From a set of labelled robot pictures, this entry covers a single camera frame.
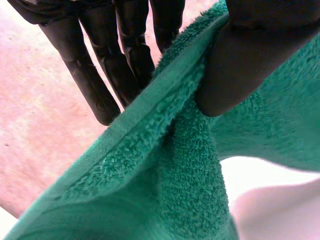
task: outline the black plastic finger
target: black plastic finger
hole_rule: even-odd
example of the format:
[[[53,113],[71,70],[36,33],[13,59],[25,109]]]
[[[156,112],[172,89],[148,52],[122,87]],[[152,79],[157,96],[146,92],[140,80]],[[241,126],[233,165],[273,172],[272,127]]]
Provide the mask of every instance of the black plastic finger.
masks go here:
[[[113,0],[124,54],[136,79],[144,89],[152,79],[155,65],[146,45],[148,0]]]
[[[179,33],[186,0],[150,0],[156,44],[163,54]]]
[[[127,107],[142,89],[119,46],[115,7],[110,3],[89,8],[80,21],[116,96]]]
[[[97,120],[108,126],[120,109],[90,58],[78,18],[62,18],[40,28],[60,53]]]

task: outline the white surface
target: white surface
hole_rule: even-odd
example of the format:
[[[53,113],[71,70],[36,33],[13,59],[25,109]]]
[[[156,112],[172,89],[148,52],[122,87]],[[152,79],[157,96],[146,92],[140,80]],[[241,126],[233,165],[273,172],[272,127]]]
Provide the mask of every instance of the white surface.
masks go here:
[[[4,239],[18,220],[0,207],[0,239]]]
[[[320,174],[248,157],[221,165],[241,240],[320,240]],[[17,219],[0,208],[0,221],[3,239]]]

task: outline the black robotic finger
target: black robotic finger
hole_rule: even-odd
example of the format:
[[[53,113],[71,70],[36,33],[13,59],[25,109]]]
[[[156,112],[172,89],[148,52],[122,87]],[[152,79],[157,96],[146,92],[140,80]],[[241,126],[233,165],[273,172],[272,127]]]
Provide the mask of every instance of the black robotic finger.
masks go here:
[[[129,66],[144,89],[152,79],[155,65],[146,45],[148,0],[113,0],[122,48]]]
[[[96,119],[108,126],[120,109],[88,54],[78,18],[62,18],[40,28],[60,53]]]
[[[123,107],[127,107],[142,89],[118,43],[115,7],[110,1],[83,11],[79,19],[115,94]]]
[[[262,9],[255,8],[258,2],[261,1],[227,0],[231,21],[220,31],[208,53],[204,78],[195,95],[199,109],[207,116],[219,116],[238,105],[275,69],[320,32],[319,20],[314,19],[309,24],[308,11],[305,11],[304,19],[308,20],[305,24],[298,12],[295,21],[297,25],[288,26],[281,11],[276,11],[281,10],[277,3],[288,1],[271,1],[273,5],[263,1],[268,4],[262,9],[273,13],[263,17],[260,13]],[[295,19],[295,13],[291,14],[291,19]]]
[[[179,33],[186,0],[150,0],[156,44],[163,54]]]

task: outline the concrete floor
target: concrete floor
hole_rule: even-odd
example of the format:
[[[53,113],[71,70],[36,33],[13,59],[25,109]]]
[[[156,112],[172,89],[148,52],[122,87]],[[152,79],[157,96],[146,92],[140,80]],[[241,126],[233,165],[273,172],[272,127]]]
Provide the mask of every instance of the concrete floor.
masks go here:
[[[186,2],[183,27],[216,0]],[[157,62],[152,26],[150,13],[146,38]],[[18,217],[105,127],[39,27],[7,1],[0,1],[0,63],[0,206]]]

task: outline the green towel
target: green towel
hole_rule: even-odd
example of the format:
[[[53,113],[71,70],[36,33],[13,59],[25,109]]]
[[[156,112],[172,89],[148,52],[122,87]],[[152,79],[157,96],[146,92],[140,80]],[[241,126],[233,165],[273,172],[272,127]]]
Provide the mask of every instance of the green towel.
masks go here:
[[[198,17],[6,240],[236,240],[221,160],[320,171],[320,35],[233,110],[208,118],[197,109],[206,53],[228,19],[224,1]]]

